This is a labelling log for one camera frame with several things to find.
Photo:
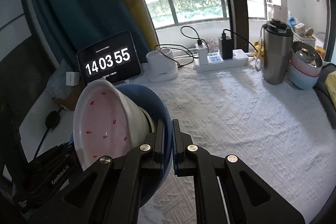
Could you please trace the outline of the dark blue bowl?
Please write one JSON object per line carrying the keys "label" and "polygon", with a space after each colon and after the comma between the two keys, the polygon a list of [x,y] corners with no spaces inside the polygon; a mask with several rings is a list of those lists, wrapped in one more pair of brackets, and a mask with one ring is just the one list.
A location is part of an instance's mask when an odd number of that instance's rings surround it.
{"label": "dark blue bowl", "polygon": [[169,111],[161,97],[150,88],[139,84],[128,84],[118,87],[118,90],[130,98],[136,105],[145,110],[155,125],[161,119],[164,121],[165,132],[162,137],[163,163],[161,178],[149,178],[141,191],[140,206],[145,205],[166,180],[172,165],[171,153],[173,147],[173,125]]}

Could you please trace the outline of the tablet showing clock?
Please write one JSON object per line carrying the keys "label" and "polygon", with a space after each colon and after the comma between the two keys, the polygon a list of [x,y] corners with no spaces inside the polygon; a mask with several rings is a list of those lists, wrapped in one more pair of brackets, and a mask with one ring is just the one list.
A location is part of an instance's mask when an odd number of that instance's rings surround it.
{"label": "tablet showing clock", "polygon": [[106,78],[117,84],[141,74],[141,65],[131,32],[100,40],[77,53],[83,83]]}

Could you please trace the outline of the black charger block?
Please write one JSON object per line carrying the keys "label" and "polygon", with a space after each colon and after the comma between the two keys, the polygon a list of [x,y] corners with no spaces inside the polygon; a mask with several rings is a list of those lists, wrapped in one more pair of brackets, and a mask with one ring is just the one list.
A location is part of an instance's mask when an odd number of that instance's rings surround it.
{"label": "black charger block", "polygon": [[233,57],[234,42],[225,34],[219,37],[219,53],[223,60]]}

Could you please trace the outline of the light blue bowl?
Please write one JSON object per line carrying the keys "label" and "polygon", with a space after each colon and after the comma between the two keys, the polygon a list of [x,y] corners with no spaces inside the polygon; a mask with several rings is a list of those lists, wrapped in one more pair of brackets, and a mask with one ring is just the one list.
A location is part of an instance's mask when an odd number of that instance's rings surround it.
{"label": "light blue bowl", "polygon": [[317,77],[308,76],[298,69],[296,69],[293,65],[289,66],[288,75],[291,82],[298,88],[302,90],[312,88],[318,81]]}

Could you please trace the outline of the cardboard box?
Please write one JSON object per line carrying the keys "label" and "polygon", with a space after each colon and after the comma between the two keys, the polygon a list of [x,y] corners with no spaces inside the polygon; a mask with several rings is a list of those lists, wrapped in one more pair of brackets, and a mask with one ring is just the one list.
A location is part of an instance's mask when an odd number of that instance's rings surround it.
{"label": "cardboard box", "polygon": [[73,87],[72,92],[66,99],[52,98],[52,101],[59,107],[63,107],[65,109],[68,109],[69,111],[74,111],[80,94],[83,92],[84,88],[85,85],[83,81],[80,80],[79,83],[75,87]]}

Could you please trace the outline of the white textured tablecloth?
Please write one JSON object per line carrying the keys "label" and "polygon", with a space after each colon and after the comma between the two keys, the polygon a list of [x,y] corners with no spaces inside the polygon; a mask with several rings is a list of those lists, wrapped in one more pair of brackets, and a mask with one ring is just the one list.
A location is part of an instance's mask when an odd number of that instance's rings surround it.
{"label": "white textured tablecloth", "polygon": [[[156,92],[193,143],[213,155],[238,156],[310,223],[335,188],[335,130],[313,89],[298,90],[288,78],[270,85],[252,61],[204,73],[189,65],[160,83],[151,83],[143,66],[143,76],[126,85]],[[19,126],[28,161],[53,110],[58,107],[43,92]],[[197,223],[193,178],[171,168],[138,223]]]}

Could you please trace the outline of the yellow tin can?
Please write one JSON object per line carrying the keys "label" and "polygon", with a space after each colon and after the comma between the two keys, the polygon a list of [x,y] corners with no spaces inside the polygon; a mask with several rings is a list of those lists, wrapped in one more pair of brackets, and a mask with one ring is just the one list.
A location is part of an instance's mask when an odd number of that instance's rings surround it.
{"label": "yellow tin can", "polygon": [[324,59],[326,51],[320,46],[316,46],[315,49],[317,50],[321,58]]}

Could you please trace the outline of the white charger plug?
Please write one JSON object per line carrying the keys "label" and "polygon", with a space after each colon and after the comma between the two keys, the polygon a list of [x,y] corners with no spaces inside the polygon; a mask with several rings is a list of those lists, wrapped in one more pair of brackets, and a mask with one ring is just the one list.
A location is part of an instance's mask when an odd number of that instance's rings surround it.
{"label": "white charger plug", "polygon": [[197,53],[198,53],[198,63],[199,63],[199,65],[208,64],[208,58],[207,58],[208,48],[207,48],[205,42],[203,42],[201,39],[198,39],[195,46],[196,46],[196,50],[197,50]]}

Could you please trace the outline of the stainless steel tumbler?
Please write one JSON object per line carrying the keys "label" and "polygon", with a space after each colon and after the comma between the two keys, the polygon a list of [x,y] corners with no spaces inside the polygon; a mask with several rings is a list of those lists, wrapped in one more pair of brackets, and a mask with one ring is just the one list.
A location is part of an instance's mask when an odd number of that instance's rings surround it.
{"label": "stainless steel tumbler", "polygon": [[262,76],[267,83],[282,83],[291,56],[293,31],[286,23],[271,19],[262,26],[264,65]]}

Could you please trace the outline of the teal curtain left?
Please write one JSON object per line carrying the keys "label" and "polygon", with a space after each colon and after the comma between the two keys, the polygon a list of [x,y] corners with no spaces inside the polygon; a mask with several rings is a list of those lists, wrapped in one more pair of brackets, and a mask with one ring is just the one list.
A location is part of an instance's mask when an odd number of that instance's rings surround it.
{"label": "teal curtain left", "polygon": [[144,24],[135,16],[131,0],[31,0],[42,34],[58,62],[78,68],[76,54],[92,44],[130,31],[141,63],[150,51]]}

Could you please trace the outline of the pink strawberry bowl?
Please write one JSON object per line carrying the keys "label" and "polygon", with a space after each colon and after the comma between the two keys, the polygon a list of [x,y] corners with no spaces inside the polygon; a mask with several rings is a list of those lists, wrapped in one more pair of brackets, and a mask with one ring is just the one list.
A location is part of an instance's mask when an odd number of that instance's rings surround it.
{"label": "pink strawberry bowl", "polygon": [[102,156],[126,155],[155,131],[148,112],[107,80],[89,83],[80,94],[73,117],[73,142],[83,170]]}

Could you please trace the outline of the white storage basket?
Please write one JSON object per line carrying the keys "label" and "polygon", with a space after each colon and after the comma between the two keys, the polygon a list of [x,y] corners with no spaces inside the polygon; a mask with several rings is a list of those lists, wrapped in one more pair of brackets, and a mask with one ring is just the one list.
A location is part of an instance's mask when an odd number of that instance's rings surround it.
{"label": "white storage basket", "polygon": [[310,45],[311,47],[315,47],[315,42],[316,42],[316,39],[314,37],[302,37],[302,36],[299,36],[298,34],[296,34],[295,32],[293,33],[293,41],[294,42],[302,42],[302,43],[305,43],[307,45]]}

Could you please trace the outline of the small white box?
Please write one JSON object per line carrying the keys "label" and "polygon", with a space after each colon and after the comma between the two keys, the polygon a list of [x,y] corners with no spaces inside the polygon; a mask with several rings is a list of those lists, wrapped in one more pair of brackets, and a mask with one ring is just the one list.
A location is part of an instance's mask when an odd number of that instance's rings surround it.
{"label": "small white box", "polygon": [[66,85],[76,86],[80,81],[79,72],[66,72]]}

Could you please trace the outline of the yellow tissue pack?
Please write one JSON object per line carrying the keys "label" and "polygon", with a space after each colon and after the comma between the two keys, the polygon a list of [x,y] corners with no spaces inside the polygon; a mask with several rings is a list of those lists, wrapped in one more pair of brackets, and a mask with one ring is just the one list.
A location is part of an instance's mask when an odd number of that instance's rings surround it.
{"label": "yellow tissue pack", "polygon": [[333,105],[336,108],[336,71],[333,71],[327,75],[325,86],[333,102]]}

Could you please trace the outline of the white power strip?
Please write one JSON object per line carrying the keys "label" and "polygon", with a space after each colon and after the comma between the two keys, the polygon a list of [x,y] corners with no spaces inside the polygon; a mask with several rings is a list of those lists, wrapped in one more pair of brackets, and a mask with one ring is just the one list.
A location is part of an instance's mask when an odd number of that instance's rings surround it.
{"label": "white power strip", "polygon": [[248,56],[243,50],[233,50],[231,59],[222,59],[219,51],[207,54],[207,62],[205,58],[195,59],[193,68],[196,72],[209,72],[227,68],[235,68],[248,65]]}

